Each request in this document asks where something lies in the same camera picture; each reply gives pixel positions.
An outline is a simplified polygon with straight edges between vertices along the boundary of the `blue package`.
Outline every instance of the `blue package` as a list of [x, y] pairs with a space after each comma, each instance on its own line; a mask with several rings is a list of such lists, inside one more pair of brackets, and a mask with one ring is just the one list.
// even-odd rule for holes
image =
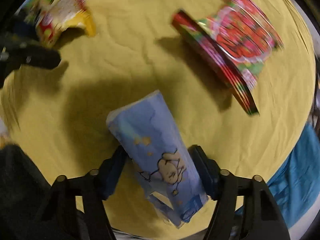
[[148, 200], [176, 227], [189, 222], [208, 197], [162, 94], [110, 112], [107, 126], [132, 159]]

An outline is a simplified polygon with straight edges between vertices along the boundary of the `table surface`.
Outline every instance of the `table surface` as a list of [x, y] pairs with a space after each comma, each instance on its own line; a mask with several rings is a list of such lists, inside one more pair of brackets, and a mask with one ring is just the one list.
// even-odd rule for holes
[[[224, 0], [88, 0], [97, 35], [78, 30], [57, 43], [63, 62], [52, 70], [22, 66], [1, 91], [1, 118], [49, 183], [82, 176], [112, 155], [118, 142], [105, 121], [111, 110], [159, 89], [187, 147], [202, 146], [237, 176], [268, 180], [307, 120], [315, 84], [311, 36], [289, 0], [253, 0], [284, 42], [267, 60], [248, 116], [205, 63], [170, 26], [184, 8], [193, 18], [215, 13]], [[104, 203], [111, 225], [127, 233], [180, 239], [208, 226], [209, 201], [176, 229], [159, 218], [127, 163]]]

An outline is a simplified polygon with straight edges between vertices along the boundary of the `yellow tablecloth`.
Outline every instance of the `yellow tablecloth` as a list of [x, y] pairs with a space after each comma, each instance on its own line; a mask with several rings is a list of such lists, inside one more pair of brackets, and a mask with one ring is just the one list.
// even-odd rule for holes
[[[109, 111], [159, 89], [185, 145], [199, 144], [220, 167], [266, 181], [286, 159], [307, 120], [315, 62], [310, 34], [289, 0], [253, 0], [270, 18], [285, 49], [267, 60], [253, 91], [260, 115], [248, 116], [170, 26], [184, 8], [199, 19], [223, 0], [88, 0], [94, 38], [69, 31], [57, 46], [55, 70], [22, 66], [1, 91], [1, 117], [12, 138], [49, 183], [82, 176], [111, 156], [117, 141], [105, 125]], [[127, 163], [105, 202], [111, 225], [154, 239], [179, 239], [208, 226], [209, 201], [181, 229], [165, 224], [144, 198]]]

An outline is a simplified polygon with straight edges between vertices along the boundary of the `screw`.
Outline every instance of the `screw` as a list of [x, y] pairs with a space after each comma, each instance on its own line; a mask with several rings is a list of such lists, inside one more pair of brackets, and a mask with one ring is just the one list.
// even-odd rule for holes
[[56, 178], [56, 181], [57, 181], [57, 182], [62, 182], [62, 181], [64, 181], [66, 178], [67, 178], [67, 177], [66, 177], [65, 175], [60, 175], [60, 176], [58, 176], [58, 177]]
[[253, 176], [254, 180], [261, 182], [262, 181], [262, 177], [260, 175], [254, 175]]
[[230, 171], [228, 171], [228, 170], [221, 170], [221, 171], [220, 171], [220, 174], [221, 174], [222, 176], [228, 176], [228, 175], [230, 174]]
[[96, 175], [98, 175], [98, 173], [99, 173], [99, 170], [97, 170], [97, 169], [93, 169], [93, 170], [91, 170], [91, 171], [89, 172], [89, 174], [90, 174], [91, 176], [96, 176]]

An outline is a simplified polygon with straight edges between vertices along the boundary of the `wrinkled fabric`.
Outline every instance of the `wrinkled fabric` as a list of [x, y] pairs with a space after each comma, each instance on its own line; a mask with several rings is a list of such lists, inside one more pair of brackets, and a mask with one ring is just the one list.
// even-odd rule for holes
[[54, 220], [34, 223], [49, 189], [48, 182], [20, 147], [7, 145], [0, 150], [1, 239], [74, 240]]
[[309, 123], [288, 158], [267, 184], [288, 228], [291, 228], [320, 193], [320, 143]]
[[[260, 115], [249, 117], [230, 91], [170, 26], [184, 8], [194, 19], [224, 0], [87, 0], [97, 25], [88, 38], [67, 30], [58, 40], [64, 62], [52, 71], [22, 66], [1, 91], [1, 118], [12, 139], [52, 184], [83, 176], [118, 146], [108, 113], [159, 89], [186, 147], [201, 145], [233, 174], [268, 181], [297, 143], [312, 105], [315, 59], [310, 33], [289, 0], [252, 0], [284, 43], [266, 61], [252, 91]], [[104, 202], [114, 228], [174, 240], [207, 228], [214, 201], [180, 229], [160, 219], [127, 163]]]

